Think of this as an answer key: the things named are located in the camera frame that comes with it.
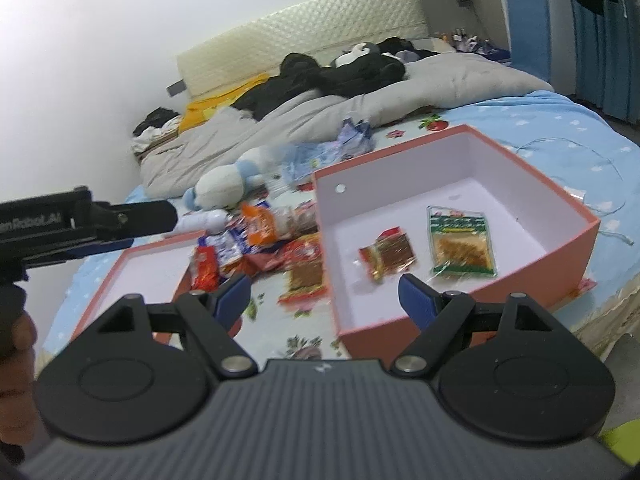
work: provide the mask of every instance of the gray fabric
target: gray fabric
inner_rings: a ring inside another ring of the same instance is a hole
[[[376,127],[431,105],[455,108],[486,99],[552,90],[540,79],[476,54],[441,54],[406,65],[408,78],[351,99],[308,91],[258,123],[247,112],[221,108],[209,121],[159,147],[142,161],[150,198],[181,196],[207,171],[233,164],[247,150],[283,142],[325,142],[342,121],[369,120]]]

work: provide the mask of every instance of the headboard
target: headboard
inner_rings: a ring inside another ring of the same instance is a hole
[[[327,64],[355,43],[425,38],[420,0],[311,0],[240,25],[178,55],[192,97],[277,73],[289,52]]]

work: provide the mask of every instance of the blue bedsheet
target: blue bedsheet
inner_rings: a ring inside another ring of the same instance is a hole
[[[602,218],[602,230],[640,242],[640,148],[614,132],[594,112],[558,94],[538,91],[468,105],[442,115],[451,124],[470,124],[516,150],[562,186],[583,190],[585,203]],[[419,123],[420,119],[409,120],[391,129],[407,131],[406,137],[398,139],[406,140],[424,133],[418,130]],[[138,187],[127,201],[144,199]],[[556,316],[560,321],[575,330],[597,317],[606,300],[640,273],[639,248],[617,237],[599,235],[588,267],[588,276],[598,285],[559,310]],[[46,351],[55,354],[68,342],[119,254],[90,256],[82,264],[44,342]]]

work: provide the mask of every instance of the human hand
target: human hand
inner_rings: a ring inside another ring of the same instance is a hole
[[[12,336],[15,351],[0,361],[0,440],[24,446],[33,438],[37,420],[33,402],[37,332],[28,314],[14,323]]]

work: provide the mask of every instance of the green snack package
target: green snack package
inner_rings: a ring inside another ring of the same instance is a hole
[[[495,276],[494,254],[482,213],[430,206],[433,272]]]

